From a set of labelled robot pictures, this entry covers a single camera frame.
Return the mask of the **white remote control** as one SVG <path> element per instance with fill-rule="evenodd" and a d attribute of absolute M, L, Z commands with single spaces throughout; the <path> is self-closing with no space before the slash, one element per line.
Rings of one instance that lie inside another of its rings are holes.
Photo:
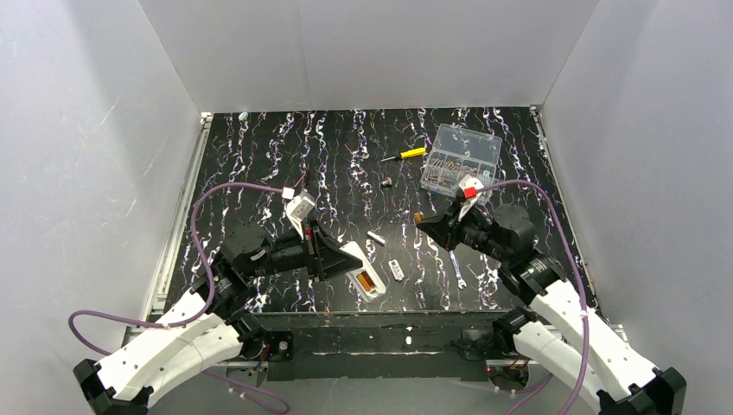
<path fill-rule="evenodd" d="M 342 251 L 356 257 L 362 265 L 346 273 L 352 286 L 361 298 L 371 303 L 386 294 L 386 284 L 381 275 L 374 269 L 366 254 L 355 241 L 350 241 L 341 247 Z"/>

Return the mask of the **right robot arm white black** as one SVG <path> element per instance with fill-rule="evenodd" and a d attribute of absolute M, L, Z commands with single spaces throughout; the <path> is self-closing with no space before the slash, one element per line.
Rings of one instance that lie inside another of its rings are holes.
<path fill-rule="evenodd" d="M 455 202 L 417 228 L 448 251 L 458 245 L 500 263 L 502 283 L 523 303 L 494 321 L 500 345 L 536 361 L 571 387 L 598 414 L 680 414 L 687 382 L 636 352 L 561 276 L 534 244 L 535 226 L 517 205 L 499 206 L 491 219 Z"/>

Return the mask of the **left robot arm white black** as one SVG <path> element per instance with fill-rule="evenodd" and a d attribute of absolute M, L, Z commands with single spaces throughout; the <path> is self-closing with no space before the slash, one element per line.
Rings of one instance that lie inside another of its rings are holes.
<path fill-rule="evenodd" d="M 95 414 L 145 414 L 162 396 L 236 357 L 289 361 L 293 334 L 266 329 L 248 310 L 256 281 L 304 269 L 321 282 L 366 282 L 371 265 L 355 242 L 340 244 L 315 220 L 277 239 L 258 224 L 226 233 L 220 250 L 177 303 L 118 351 L 73 370 Z"/>

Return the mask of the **remote battery cover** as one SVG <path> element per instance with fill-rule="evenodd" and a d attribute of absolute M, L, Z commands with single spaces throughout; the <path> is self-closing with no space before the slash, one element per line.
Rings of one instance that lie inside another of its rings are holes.
<path fill-rule="evenodd" d="M 401 282 L 404 280 L 404 272 L 396 259 L 390 260 L 388 266 L 395 281 Z"/>

